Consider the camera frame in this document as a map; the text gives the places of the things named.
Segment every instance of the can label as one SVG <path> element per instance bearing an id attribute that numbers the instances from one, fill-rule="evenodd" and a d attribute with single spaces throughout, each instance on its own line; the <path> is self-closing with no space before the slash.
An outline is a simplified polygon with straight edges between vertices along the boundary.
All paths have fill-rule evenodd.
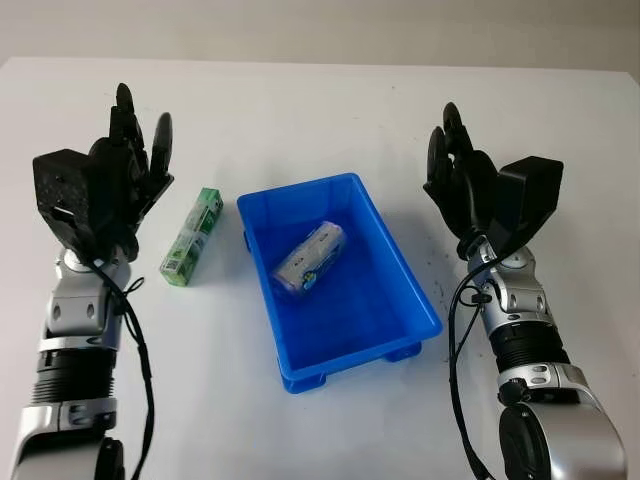
<path id="1" fill-rule="evenodd" d="M 272 276 L 288 292 L 304 294 L 333 265 L 345 244 L 346 236 L 342 227 L 322 222 L 283 260 Z"/>

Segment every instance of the blue tray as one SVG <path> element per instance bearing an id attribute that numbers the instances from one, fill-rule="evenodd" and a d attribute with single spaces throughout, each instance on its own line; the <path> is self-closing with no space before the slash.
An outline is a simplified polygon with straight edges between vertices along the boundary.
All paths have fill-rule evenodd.
<path id="1" fill-rule="evenodd" d="M 238 209 L 288 392 L 380 357 L 417 355 L 442 330 L 357 175 L 243 195 Z M 323 220 L 344 229 L 342 255 L 299 301 L 275 295 L 271 272 Z"/>

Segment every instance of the robotic arm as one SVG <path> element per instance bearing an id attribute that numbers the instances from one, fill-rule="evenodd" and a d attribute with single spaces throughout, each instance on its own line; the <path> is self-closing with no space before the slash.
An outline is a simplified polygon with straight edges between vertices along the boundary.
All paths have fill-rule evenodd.
<path id="1" fill-rule="evenodd" d="M 60 240 L 58 284 L 47 305 L 38 380 L 22 411 L 12 480 L 123 480 L 112 371 L 123 317 L 133 328 L 149 401 L 140 475 L 153 433 L 153 393 L 144 337 L 123 289 L 138 255 L 144 215 L 173 181 L 172 125 L 160 117 L 151 164 L 131 92 L 118 86 L 109 136 L 89 155 L 60 150 L 33 161 L 38 210 Z"/>
<path id="2" fill-rule="evenodd" d="M 558 161 L 528 157 L 497 172 L 484 152 L 473 149 L 455 105 L 446 106 L 444 130 L 437 127 L 429 142 L 424 189 L 460 239 L 457 253 L 468 261 L 470 272 L 452 302 L 450 348 L 455 347 L 455 306 L 473 280 L 499 371 L 498 399 L 505 406 L 499 432 L 507 477 L 623 480 L 627 471 L 620 437 L 563 350 L 535 277 L 535 258 L 525 246 L 556 208 L 562 168 Z M 450 383 L 465 452 L 476 478 L 493 478 L 469 442 L 456 360 L 457 353 L 450 358 Z"/>

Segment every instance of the white tabletop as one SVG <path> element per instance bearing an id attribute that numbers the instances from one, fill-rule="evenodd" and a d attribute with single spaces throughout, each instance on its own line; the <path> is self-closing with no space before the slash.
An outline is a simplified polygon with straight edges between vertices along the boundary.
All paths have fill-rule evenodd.
<path id="1" fill-rule="evenodd" d="M 118 82 L 150 143 L 174 121 L 175 183 L 139 231 L 133 304 L 149 344 L 156 435 L 150 479 L 472 478 L 447 383 L 446 335 L 396 364 L 376 361 L 302 395 L 282 388 L 238 195 L 357 172 L 426 294 L 445 315 L 465 266 L 421 186 L 426 148 L 454 100 L 476 148 L 500 167 L 535 154 L 565 162 L 557 212 L 530 243 L 567 351 L 618 428 L 640 476 L 640 89 L 621 73 L 127 60 L 12 59 L 0 70 L 3 252 L 0 469 L 35 380 L 59 250 L 35 204 L 31 160 L 87 152 L 106 135 Z M 157 272 L 200 187 L 226 201 L 192 281 Z M 497 371 L 474 330 L 460 381 L 470 435 L 496 478 Z M 145 402 L 123 337 L 115 372 L 129 473 Z"/>

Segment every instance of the green and white package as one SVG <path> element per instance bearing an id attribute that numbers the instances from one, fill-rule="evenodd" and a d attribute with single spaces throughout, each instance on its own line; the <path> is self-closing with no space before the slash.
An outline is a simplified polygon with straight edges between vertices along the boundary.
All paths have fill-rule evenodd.
<path id="1" fill-rule="evenodd" d="M 203 188 L 160 266 L 160 273 L 171 285 L 184 287 L 189 283 L 221 211 L 220 192 L 214 188 Z"/>

